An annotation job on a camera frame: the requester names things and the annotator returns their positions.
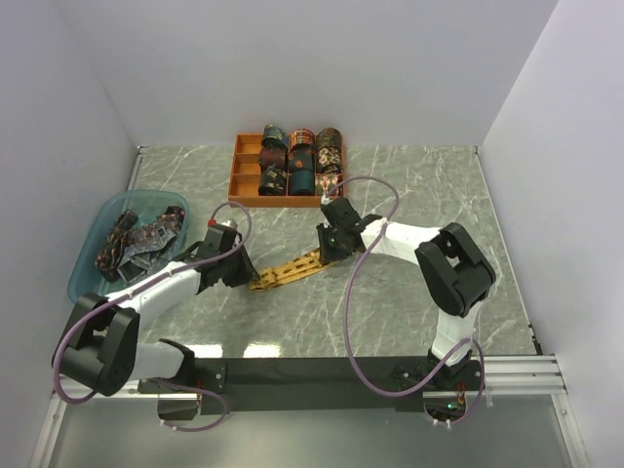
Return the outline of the yellow beetle print tie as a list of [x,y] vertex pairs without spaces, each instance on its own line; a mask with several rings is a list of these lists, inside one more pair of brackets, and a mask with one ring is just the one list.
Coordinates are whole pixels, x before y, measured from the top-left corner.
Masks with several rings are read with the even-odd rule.
[[264,292],[300,281],[333,266],[323,263],[319,249],[305,253],[279,266],[264,268],[259,278],[249,283],[252,292]]

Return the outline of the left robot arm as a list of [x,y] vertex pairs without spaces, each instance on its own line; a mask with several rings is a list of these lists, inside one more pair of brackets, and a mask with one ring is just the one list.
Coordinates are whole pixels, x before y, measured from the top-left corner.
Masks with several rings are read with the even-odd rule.
[[156,274],[108,296],[81,296],[52,358],[54,375],[102,396],[114,395],[131,380],[162,379],[176,392],[206,382],[187,346],[166,338],[141,344],[138,335],[164,312],[217,283],[237,288],[257,279],[243,241],[235,222],[210,221],[203,240]]

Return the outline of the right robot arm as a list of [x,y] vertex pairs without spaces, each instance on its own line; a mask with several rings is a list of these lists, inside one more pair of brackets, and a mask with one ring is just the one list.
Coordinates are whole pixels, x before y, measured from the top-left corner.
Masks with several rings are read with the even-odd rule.
[[[361,255],[348,277],[344,295],[343,338],[347,358],[358,378],[375,394],[406,397],[431,381],[450,389],[463,376],[471,358],[475,323],[496,274],[463,225],[452,222],[442,228],[424,228],[395,222],[390,216],[360,216],[345,197],[324,197],[321,212],[327,224],[317,226],[323,262],[336,261],[356,252]],[[429,371],[412,387],[388,391],[375,386],[361,370],[351,347],[349,310],[351,292],[365,261],[373,254],[394,257],[420,268],[439,314],[428,357]]]

